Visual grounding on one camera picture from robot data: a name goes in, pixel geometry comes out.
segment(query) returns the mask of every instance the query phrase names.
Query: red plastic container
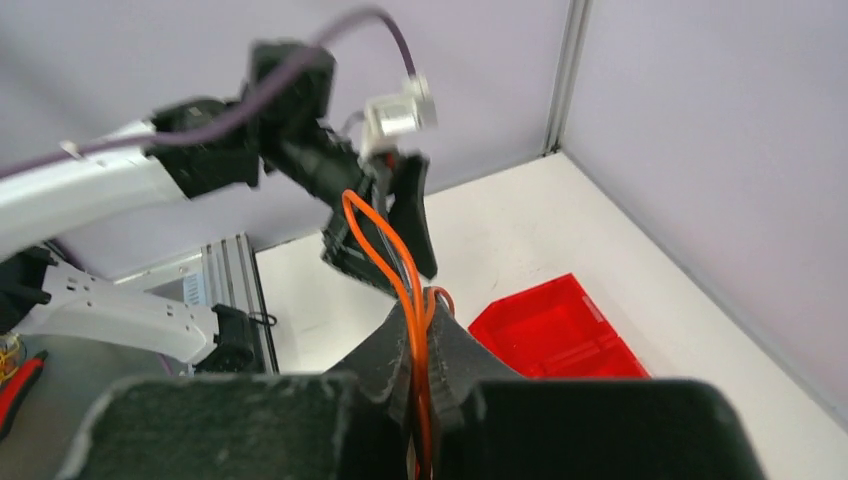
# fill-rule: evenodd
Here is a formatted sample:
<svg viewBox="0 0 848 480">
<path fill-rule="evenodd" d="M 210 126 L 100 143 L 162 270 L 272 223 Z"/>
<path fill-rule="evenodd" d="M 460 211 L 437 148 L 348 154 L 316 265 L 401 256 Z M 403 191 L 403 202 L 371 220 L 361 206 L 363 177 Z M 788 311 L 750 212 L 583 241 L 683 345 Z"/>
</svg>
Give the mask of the red plastic container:
<svg viewBox="0 0 848 480">
<path fill-rule="evenodd" d="M 648 377 L 572 274 L 495 301 L 468 330 L 527 377 Z"/>
</svg>

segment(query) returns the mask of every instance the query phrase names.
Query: white table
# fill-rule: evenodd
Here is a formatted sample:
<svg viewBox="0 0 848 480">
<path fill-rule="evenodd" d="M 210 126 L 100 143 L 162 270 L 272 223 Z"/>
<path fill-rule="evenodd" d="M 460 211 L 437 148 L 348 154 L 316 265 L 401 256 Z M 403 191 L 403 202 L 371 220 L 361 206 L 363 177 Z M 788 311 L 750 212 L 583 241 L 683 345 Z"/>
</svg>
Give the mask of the white table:
<svg viewBox="0 0 848 480">
<path fill-rule="evenodd" d="M 694 377 L 736 407 L 771 479 L 848 479 L 848 434 L 564 155 L 426 199 L 437 284 L 467 326 L 492 301 L 568 272 L 654 377 Z M 315 234 L 258 255 L 284 372 L 321 371 L 391 306 L 325 266 Z"/>
</svg>

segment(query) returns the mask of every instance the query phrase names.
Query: cable connector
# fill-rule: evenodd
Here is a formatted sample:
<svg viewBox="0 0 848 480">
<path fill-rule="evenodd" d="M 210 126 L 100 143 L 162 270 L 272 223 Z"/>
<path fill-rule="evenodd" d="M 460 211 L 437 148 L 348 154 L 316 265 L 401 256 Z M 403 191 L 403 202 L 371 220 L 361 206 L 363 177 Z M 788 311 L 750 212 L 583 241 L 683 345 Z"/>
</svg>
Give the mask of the cable connector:
<svg viewBox="0 0 848 480">
<path fill-rule="evenodd" d="M 365 104 L 361 158 L 393 150 L 401 135 L 436 126 L 436 104 L 422 75 L 404 81 L 403 92 Z"/>
</svg>

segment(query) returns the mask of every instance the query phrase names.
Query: red and black tool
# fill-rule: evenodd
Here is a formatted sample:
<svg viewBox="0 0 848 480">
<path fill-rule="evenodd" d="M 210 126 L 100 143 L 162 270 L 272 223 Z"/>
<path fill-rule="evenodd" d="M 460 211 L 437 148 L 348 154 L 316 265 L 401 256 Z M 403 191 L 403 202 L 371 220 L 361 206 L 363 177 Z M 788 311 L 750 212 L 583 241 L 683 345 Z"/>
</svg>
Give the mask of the red and black tool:
<svg viewBox="0 0 848 480">
<path fill-rule="evenodd" d="M 35 385 L 41 372 L 44 370 L 44 360 L 47 352 L 41 351 L 24 362 L 2 390 L 0 390 L 0 440 L 12 430 L 12 423 L 18 409 L 29 393 L 30 388 Z"/>
</svg>

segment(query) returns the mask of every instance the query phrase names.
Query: white wall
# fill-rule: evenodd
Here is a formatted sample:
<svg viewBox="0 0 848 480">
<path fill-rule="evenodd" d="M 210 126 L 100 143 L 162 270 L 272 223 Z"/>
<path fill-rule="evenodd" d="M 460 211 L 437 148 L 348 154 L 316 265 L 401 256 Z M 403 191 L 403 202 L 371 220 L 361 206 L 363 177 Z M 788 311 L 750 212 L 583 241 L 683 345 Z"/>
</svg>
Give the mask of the white wall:
<svg viewBox="0 0 848 480">
<path fill-rule="evenodd" d="M 568 2 L 382 0 L 428 76 L 441 126 L 426 151 L 429 188 L 541 153 Z M 237 93 L 248 44 L 309 39 L 360 2 L 331 0 L 3 0 L 0 145 L 4 162 L 86 140 L 195 94 Z M 399 88 L 403 66 L 372 25 L 332 48 L 331 121 Z M 323 224 L 326 211 L 281 176 L 195 205 L 124 215 L 63 237 L 96 272 L 115 275 L 241 230 L 261 247 Z"/>
<path fill-rule="evenodd" d="M 846 29 L 839 0 L 594 2 L 565 131 L 573 156 L 843 417 Z"/>
</svg>

